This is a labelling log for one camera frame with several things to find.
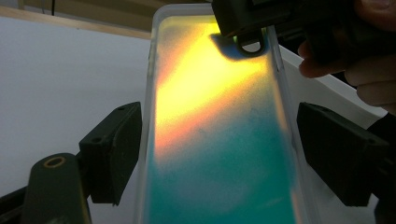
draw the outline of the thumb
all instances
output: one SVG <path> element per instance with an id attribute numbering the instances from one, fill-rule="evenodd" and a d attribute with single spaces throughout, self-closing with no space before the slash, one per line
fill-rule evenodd
<path id="1" fill-rule="evenodd" d="M 355 0 L 355 10 L 375 27 L 396 32 L 396 0 Z"/>

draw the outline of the brown edge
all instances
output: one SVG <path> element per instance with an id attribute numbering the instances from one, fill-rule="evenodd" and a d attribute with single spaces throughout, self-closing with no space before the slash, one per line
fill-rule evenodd
<path id="1" fill-rule="evenodd" d="M 113 35 L 125 35 L 135 38 L 141 38 L 141 39 L 151 39 L 151 34 L 144 31 L 137 31 L 132 29 L 129 30 L 120 27 L 95 24 L 86 21 L 76 21 L 67 18 L 53 17 L 50 15 L 43 15 L 43 14 L 24 11 L 11 7 L 0 6 L 0 17 L 8 17 L 8 18 L 26 20 L 26 21 L 44 22 L 54 25 L 67 26 L 72 28 L 108 33 Z"/>

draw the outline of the human hand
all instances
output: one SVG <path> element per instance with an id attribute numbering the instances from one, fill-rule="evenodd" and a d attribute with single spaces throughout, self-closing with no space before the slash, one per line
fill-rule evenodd
<path id="1" fill-rule="evenodd" d="M 396 0 L 355 0 L 355 11 L 377 28 L 396 32 Z M 343 34 L 337 33 L 335 36 L 342 51 L 340 59 L 320 64 L 304 42 L 298 50 L 304 58 L 300 72 L 305 77 L 322 77 L 345 71 L 347 82 L 357 86 L 357 94 L 363 102 L 381 106 L 396 115 L 396 54 L 362 57 L 361 52 L 352 52 L 347 47 Z"/>

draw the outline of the translucent case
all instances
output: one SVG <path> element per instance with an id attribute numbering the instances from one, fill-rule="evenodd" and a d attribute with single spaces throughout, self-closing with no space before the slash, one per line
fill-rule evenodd
<path id="1" fill-rule="evenodd" d="M 134 223 L 309 221 L 273 29 L 264 38 L 247 56 L 210 5 L 156 13 Z"/>

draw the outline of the iridescent surface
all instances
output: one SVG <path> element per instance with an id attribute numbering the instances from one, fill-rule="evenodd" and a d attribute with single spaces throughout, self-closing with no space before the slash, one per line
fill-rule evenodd
<path id="1" fill-rule="evenodd" d="M 156 53 L 144 222 L 294 223 L 270 51 L 194 16 L 165 19 Z"/>

